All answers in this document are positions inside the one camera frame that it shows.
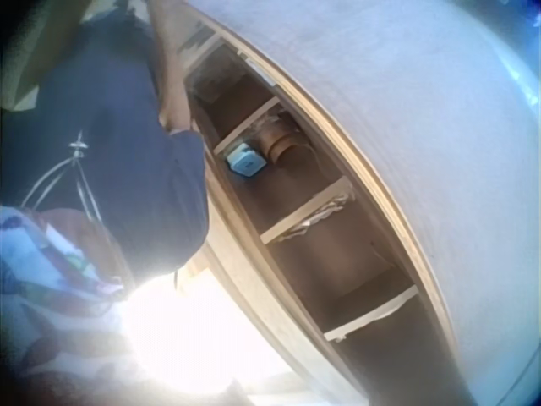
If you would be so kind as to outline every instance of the wooden cabinet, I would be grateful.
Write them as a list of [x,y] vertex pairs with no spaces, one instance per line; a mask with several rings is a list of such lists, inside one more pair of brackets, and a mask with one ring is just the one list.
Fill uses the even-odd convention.
[[[207,244],[273,347],[334,403],[531,398],[537,141],[488,45],[443,3],[191,3],[216,31],[188,80]],[[265,137],[278,127],[292,138],[276,157]],[[227,163],[242,143],[267,154],[251,177]]]

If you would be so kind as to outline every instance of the wooden trim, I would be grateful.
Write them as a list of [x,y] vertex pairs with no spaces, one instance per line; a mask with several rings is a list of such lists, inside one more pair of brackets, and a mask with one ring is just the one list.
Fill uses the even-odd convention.
[[277,97],[272,97],[267,103],[250,114],[248,118],[242,121],[229,135],[224,138],[220,144],[214,149],[215,155],[220,155],[222,152],[233,146],[235,140],[246,130],[250,125],[255,123],[258,118],[280,103]]
[[300,109],[304,110],[304,112],[313,119],[314,123],[321,128],[321,131],[326,135],[327,139],[343,156],[345,162],[357,174],[359,179],[361,179],[380,207],[382,214],[386,217],[402,242],[408,257],[423,284],[424,291],[432,304],[434,313],[440,323],[447,345],[449,346],[449,350],[453,354],[455,361],[462,366],[462,360],[458,355],[456,335],[449,317],[449,310],[443,299],[440,286],[434,278],[434,273],[430,268],[427,256],[423,252],[423,249],[401,208],[370,164],[368,158],[364,156],[352,142],[352,138],[347,134],[347,131],[323,107],[318,105],[312,97],[310,97],[303,89],[299,88],[297,83],[291,80],[287,74],[282,72],[271,60],[251,47],[240,37],[233,34],[229,29],[220,25],[206,14],[201,13],[197,8],[187,5],[187,9],[210,28],[220,33],[225,41],[250,57],[250,59],[254,63],[257,63],[265,74],[275,80],[291,100],[296,103]]
[[278,223],[261,234],[263,244],[269,244],[283,235],[286,231],[298,225],[306,217],[314,214],[321,207],[331,202],[339,195],[351,194],[352,183],[344,176],[328,186],[312,199],[300,206],[289,216],[282,218]]
[[399,310],[409,299],[418,294],[417,286],[413,285],[409,289],[405,290],[394,299],[389,300],[387,303],[367,313],[361,315],[359,318],[350,321],[349,323],[335,328],[330,332],[325,333],[325,338],[328,341],[341,341],[346,338],[347,334],[354,332],[359,328],[367,326],[372,321],[383,319],[389,315],[392,315],[395,311]]

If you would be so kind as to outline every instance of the cabinet shelf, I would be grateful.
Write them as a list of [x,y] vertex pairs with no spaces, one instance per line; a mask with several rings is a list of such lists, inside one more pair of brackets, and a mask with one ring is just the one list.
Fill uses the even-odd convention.
[[[325,208],[325,206],[329,205],[334,200],[339,200],[342,203],[351,195],[351,182],[345,176],[341,177],[335,183],[331,184],[326,189],[312,197],[312,199],[304,203],[289,216],[282,218],[277,224],[262,233],[260,236],[261,241],[263,241],[263,244],[269,244],[278,240],[286,233],[294,231],[298,226],[303,226],[302,223],[304,221],[309,219],[309,217],[313,216],[319,210]],[[322,213],[320,218],[325,217],[326,215]]]
[[347,334],[392,315],[416,294],[417,286],[403,272],[385,271],[337,300],[325,338],[340,342]]
[[242,121],[231,133],[227,135],[226,138],[224,138],[220,144],[216,146],[214,149],[215,155],[220,155],[227,150],[231,150],[234,146],[237,144],[240,144],[240,135],[248,129],[250,125],[255,123],[260,117],[262,117],[266,112],[268,112],[270,109],[272,109],[274,106],[276,106],[280,101],[277,97],[272,97],[269,101],[267,101],[263,106],[255,110],[252,114],[250,114],[244,121]]

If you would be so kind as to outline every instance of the open cabinet door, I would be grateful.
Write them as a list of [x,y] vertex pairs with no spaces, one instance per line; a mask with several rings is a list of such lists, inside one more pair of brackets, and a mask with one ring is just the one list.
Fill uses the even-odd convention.
[[189,5],[364,184],[475,401],[538,393],[538,127],[462,11],[420,0]]

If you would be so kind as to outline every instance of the person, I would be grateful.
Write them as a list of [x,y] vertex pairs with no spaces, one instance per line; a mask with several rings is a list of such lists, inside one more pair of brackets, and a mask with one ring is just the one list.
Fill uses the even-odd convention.
[[180,2],[147,3],[152,26],[122,8],[83,23],[35,108],[3,112],[3,393],[33,404],[222,404],[153,382],[123,322],[129,295],[184,265],[208,229]]
[[170,18],[179,2],[147,3],[152,26],[121,8],[83,23],[35,108],[3,114],[2,205],[87,212],[136,284],[175,272],[208,228],[204,144]]

